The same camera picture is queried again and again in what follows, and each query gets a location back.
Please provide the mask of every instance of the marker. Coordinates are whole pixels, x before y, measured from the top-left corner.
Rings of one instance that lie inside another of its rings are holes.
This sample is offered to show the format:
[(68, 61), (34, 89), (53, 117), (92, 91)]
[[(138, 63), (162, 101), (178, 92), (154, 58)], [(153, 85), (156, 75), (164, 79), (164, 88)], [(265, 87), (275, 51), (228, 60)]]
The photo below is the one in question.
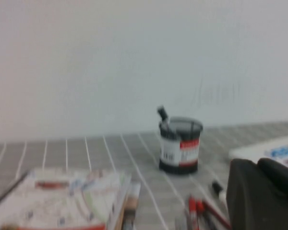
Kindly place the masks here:
[(196, 202), (196, 207), (198, 212), (201, 214), (209, 230), (218, 230), (214, 222), (211, 220), (206, 208), (204, 207), (202, 201)]
[(195, 199), (190, 196), (188, 199), (188, 206), (189, 206), (189, 215), (192, 222), (192, 229), (199, 230), (198, 221), (197, 221), (197, 210), (196, 210), (196, 201)]
[(227, 210), (226, 190), (224, 190), (223, 187), (217, 181), (212, 182), (212, 189), (219, 198), (219, 201), (224, 205), (224, 207)]

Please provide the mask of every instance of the label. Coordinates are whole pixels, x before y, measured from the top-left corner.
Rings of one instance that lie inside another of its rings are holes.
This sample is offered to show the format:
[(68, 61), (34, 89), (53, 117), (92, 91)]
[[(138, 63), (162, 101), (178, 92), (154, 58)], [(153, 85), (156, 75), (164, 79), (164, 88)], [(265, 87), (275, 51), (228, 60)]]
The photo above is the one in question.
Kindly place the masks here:
[(265, 153), (266, 156), (272, 158), (272, 159), (283, 159), (283, 158), (287, 158), (288, 157), (288, 145), (282, 146), (282, 147), (278, 147), (275, 149), (272, 149), (270, 151), (267, 151)]
[(197, 163), (199, 139), (191, 141), (170, 141), (161, 139), (160, 158), (172, 166), (191, 166)]

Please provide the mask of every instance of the barcode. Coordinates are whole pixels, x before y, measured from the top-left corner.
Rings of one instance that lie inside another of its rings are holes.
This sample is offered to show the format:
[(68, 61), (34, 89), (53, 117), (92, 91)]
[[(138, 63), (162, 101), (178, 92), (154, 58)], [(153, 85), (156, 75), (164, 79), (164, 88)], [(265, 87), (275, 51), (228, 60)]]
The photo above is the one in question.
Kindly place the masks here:
[(174, 154), (165, 152), (163, 153), (163, 158), (167, 161), (174, 161)]

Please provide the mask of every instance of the red label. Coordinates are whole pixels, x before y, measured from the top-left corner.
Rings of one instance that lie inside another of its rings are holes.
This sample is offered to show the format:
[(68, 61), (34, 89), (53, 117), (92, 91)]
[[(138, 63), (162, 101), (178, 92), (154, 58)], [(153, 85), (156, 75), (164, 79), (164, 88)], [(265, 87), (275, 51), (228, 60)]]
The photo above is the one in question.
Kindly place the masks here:
[(189, 141), (182, 141), (180, 143), (180, 149), (194, 149), (199, 144), (199, 139), (196, 140), (189, 140)]

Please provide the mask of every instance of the red marker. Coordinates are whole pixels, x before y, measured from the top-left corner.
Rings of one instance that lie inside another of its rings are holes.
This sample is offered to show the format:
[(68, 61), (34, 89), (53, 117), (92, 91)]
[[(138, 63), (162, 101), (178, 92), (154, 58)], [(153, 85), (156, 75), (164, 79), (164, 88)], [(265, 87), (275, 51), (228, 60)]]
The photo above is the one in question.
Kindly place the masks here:
[(188, 200), (189, 205), (189, 215), (193, 225), (194, 230), (199, 230), (198, 221), (197, 221), (197, 209), (196, 209), (196, 201), (190, 196)]

